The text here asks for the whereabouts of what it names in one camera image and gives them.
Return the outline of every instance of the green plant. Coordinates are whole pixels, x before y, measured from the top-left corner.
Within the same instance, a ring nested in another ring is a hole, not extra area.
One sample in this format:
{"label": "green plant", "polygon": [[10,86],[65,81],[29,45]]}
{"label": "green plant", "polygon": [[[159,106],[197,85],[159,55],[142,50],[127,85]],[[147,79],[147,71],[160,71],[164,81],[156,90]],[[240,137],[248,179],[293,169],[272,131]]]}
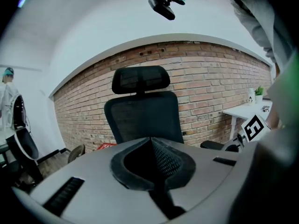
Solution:
{"label": "green plant", "polygon": [[263,95],[263,87],[259,86],[256,90],[255,90],[256,95]]}

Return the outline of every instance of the white bottle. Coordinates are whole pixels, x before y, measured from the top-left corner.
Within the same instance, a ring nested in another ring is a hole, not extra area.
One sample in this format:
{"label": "white bottle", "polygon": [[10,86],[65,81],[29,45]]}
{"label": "white bottle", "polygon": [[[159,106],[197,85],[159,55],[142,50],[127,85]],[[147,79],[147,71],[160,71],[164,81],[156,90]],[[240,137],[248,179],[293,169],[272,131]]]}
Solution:
{"label": "white bottle", "polygon": [[254,105],[256,103],[256,94],[253,88],[248,90],[248,105]]}

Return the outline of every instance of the potted plant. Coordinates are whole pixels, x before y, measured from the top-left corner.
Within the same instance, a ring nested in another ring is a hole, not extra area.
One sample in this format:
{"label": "potted plant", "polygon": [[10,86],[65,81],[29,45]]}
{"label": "potted plant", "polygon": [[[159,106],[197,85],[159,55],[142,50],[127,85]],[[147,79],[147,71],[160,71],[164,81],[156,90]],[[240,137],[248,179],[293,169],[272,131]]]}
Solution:
{"label": "potted plant", "polygon": [[255,90],[255,94],[256,94],[256,103],[259,104],[262,102],[263,100],[263,87],[259,86],[256,90]]}

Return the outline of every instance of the black headset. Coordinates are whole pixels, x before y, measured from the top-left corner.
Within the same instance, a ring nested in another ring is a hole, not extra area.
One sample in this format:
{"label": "black headset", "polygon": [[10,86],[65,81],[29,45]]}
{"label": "black headset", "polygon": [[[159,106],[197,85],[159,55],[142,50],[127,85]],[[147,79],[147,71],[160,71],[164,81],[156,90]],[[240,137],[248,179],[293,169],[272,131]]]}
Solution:
{"label": "black headset", "polygon": [[185,5],[185,2],[182,0],[149,0],[151,8],[155,12],[159,13],[168,20],[174,20],[176,16],[170,8],[171,2],[176,2],[180,5]]}

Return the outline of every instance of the wooden floor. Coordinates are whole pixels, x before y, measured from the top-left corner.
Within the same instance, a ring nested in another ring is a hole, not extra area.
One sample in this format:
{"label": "wooden floor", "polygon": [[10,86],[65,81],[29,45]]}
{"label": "wooden floor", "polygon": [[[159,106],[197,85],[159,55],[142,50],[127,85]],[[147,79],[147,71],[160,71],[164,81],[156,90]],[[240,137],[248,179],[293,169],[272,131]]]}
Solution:
{"label": "wooden floor", "polygon": [[[67,160],[69,157],[70,152],[65,151],[62,154],[58,153],[54,155],[53,157],[50,157],[46,161],[40,163],[38,165],[39,170],[41,171],[43,178],[46,179],[51,174],[57,172],[59,169],[63,168],[65,165],[67,165]],[[21,182],[25,182],[26,184],[32,184],[33,179],[24,172],[20,177]]]}

